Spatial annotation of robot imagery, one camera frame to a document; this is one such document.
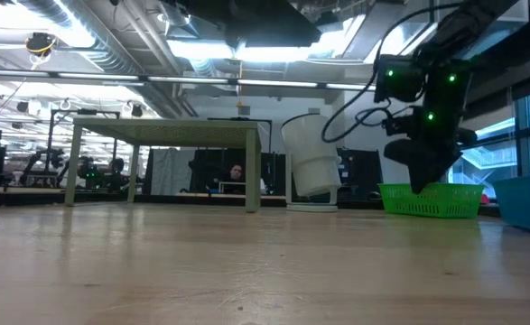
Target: green basket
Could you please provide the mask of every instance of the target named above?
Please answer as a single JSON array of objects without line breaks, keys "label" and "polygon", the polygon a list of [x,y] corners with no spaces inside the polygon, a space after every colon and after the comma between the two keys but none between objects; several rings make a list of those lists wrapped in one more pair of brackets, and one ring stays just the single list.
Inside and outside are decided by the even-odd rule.
[{"label": "green basket", "polygon": [[438,218],[475,218],[483,185],[430,184],[413,194],[409,184],[379,184],[385,211]]}]

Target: white plastic cup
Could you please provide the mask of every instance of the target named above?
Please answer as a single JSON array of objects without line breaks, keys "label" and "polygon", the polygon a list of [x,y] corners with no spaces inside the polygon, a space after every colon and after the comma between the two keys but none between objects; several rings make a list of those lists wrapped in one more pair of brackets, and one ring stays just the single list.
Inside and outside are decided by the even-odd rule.
[{"label": "white plastic cup", "polygon": [[319,114],[307,114],[289,119],[281,128],[299,196],[327,193],[341,187],[337,147],[321,140],[322,128],[328,120]]}]

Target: blue plastic container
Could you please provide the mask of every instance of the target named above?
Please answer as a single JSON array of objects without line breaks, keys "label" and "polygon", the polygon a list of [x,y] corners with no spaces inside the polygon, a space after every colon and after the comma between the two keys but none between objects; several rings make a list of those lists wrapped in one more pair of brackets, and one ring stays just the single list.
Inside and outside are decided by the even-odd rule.
[{"label": "blue plastic container", "polygon": [[493,185],[501,218],[512,226],[530,230],[530,176],[496,181]]}]

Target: table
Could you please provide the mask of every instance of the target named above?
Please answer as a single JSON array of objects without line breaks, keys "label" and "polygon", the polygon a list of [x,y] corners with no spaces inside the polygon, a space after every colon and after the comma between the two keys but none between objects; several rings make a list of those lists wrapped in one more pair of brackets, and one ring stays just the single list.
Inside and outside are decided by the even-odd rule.
[{"label": "table", "polygon": [[[78,169],[80,141],[84,129],[114,137],[133,146],[129,202],[135,200],[138,153],[141,145],[246,149],[246,212],[257,212],[260,209],[261,142],[257,122],[75,118],[69,175],[76,175]],[[76,178],[69,177],[65,199],[67,206],[74,205],[75,193]]]}]

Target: table leg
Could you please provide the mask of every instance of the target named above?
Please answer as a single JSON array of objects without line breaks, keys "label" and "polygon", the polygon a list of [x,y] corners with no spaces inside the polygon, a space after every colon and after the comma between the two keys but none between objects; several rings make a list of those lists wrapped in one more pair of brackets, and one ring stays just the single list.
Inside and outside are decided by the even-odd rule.
[{"label": "table leg", "polygon": [[256,130],[246,132],[246,212],[261,208],[261,148]]},{"label": "table leg", "polygon": [[128,184],[128,202],[134,203],[136,195],[136,177],[138,176],[138,155],[140,145],[134,145],[130,159],[130,183]]},{"label": "table leg", "polygon": [[82,126],[74,126],[72,136],[72,148],[70,150],[70,160],[68,167],[68,178],[66,179],[66,197],[64,203],[68,207],[74,206],[74,197],[76,195],[76,175],[78,174],[78,159],[80,156],[80,139],[82,138]]}]

